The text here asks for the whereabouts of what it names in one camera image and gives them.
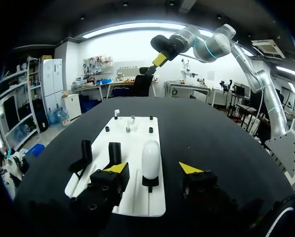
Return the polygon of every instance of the yellow triangle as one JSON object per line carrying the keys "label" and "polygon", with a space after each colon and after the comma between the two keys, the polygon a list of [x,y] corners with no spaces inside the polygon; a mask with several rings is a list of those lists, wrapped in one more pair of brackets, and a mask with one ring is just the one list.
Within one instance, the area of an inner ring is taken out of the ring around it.
{"label": "yellow triangle", "polygon": [[201,169],[196,169],[196,168],[186,165],[184,163],[179,162],[179,164],[181,165],[181,167],[183,168],[183,171],[186,174],[192,174],[193,172],[197,172],[197,173],[203,172],[203,170],[201,170]]}
{"label": "yellow triangle", "polygon": [[121,163],[121,164],[116,164],[108,169],[104,169],[103,171],[112,171],[112,172],[115,172],[115,173],[121,173],[122,170],[124,169],[124,167],[127,165],[128,162],[124,162],[124,163]]}

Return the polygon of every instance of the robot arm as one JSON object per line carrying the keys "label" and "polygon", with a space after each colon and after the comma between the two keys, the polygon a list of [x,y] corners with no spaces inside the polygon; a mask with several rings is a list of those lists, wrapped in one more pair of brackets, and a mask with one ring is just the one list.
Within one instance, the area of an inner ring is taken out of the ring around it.
{"label": "robot arm", "polygon": [[159,52],[159,55],[147,74],[154,73],[157,67],[162,67],[167,61],[172,61],[191,47],[195,59],[202,63],[211,63],[232,53],[245,73],[253,93],[262,91],[271,124],[271,139],[266,144],[293,177],[295,174],[295,126],[289,130],[283,107],[270,76],[264,70],[255,72],[249,57],[238,43],[232,40],[235,34],[236,31],[225,24],[217,28],[211,37],[202,35],[194,26],[186,26],[169,39],[156,36],[151,40],[151,45]]}

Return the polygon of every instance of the white egg-shaped object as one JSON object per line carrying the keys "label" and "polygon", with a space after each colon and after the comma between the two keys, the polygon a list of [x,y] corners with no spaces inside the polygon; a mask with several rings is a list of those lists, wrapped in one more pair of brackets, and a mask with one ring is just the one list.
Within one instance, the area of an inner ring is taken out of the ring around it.
{"label": "white egg-shaped object", "polygon": [[155,179],[159,174],[161,151],[154,140],[145,143],[142,151],[142,174],[146,179]]}

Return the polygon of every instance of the metal shelving unit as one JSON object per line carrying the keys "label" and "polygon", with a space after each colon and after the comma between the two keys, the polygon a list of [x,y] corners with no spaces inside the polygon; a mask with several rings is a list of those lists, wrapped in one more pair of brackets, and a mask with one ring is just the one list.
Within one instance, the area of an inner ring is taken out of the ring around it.
{"label": "metal shelving unit", "polygon": [[19,77],[23,74],[27,74],[27,81],[23,81],[23,82],[20,82],[19,84],[17,84],[16,86],[11,86],[8,90],[6,90],[5,92],[3,92],[2,94],[0,94],[0,100],[1,99],[4,99],[5,97],[7,97],[10,93],[14,92],[15,90],[17,89],[20,89],[21,87],[23,86],[26,86],[27,85],[27,94],[28,94],[28,101],[29,101],[29,105],[30,105],[30,114],[27,115],[26,117],[24,117],[23,119],[21,119],[14,127],[12,127],[9,131],[7,131],[5,133],[4,131],[4,128],[3,128],[3,123],[2,123],[2,120],[1,120],[1,117],[0,117],[0,132],[1,132],[1,135],[2,135],[2,138],[3,138],[3,141],[6,145],[6,147],[8,149],[11,149],[12,146],[10,145],[10,143],[8,142],[8,139],[7,137],[12,135],[13,134],[13,131],[18,127],[20,126],[23,122],[25,122],[27,119],[29,119],[30,117],[33,117],[33,120],[34,120],[34,123],[36,125],[36,128],[34,130],[32,130],[29,134],[27,134],[27,136],[22,140],[20,141],[17,145],[15,145],[13,148],[15,150],[18,150],[33,134],[35,134],[36,132],[40,133],[40,130],[39,130],[39,126],[38,126],[38,123],[37,123],[37,119],[36,119],[36,116],[35,116],[35,112],[34,112],[34,107],[33,107],[33,101],[32,101],[32,96],[31,96],[31,91],[35,88],[41,88],[41,86],[35,86],[35,87],[30,87],[30,80],[29,80],[29,76],[31,75],[35,75],[35,74],[38,74],[39,71],[37,72],[34,72],[34,73],[29,73],[29,70],[30,70],[30,64],[32,63],[32,61],[28,61],[27,62],[27,69],[26,70],[22,70],[22,71],[19,71],[19,72],[16,72],[14,74],[11,74],[9,76],[6,76],[4,77],[2,80],[0,80],[0,83],[2,83],[3,81],[6,81],[6,80],[9,80],[11,78],[14,78],[14,77]]}

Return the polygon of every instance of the ceiling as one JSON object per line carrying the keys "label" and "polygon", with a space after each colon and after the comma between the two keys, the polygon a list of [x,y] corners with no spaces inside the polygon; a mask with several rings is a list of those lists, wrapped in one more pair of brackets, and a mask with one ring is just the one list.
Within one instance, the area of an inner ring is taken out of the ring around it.
{"label": "ceiling", "polygon": [[[251,40],[273,39],[286,59],[266,58],[268,65],[295,71],[295,50],[291,36],[257,2],[253,0],[46,0],[35,19],[28,22],[18,46],[29,44],[58,45],[68,37],[81,36],[94,29],[120,22],[159,20],[183,22],[214,31],[228,23],[235,28],[235,40],[259,55]],[[295,81],[295,76],[273,70],[274,74]]]}

